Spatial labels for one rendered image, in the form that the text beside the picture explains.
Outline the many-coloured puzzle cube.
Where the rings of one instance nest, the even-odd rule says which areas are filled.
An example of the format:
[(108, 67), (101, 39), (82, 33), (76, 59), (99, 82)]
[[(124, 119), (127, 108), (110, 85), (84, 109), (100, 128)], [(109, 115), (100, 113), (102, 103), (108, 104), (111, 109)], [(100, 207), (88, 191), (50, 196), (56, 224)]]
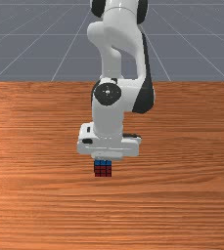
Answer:
[(110, 160), (95, 160), (94, 173), (96, 177), (110, 177), (112, 175), (112, 162)]

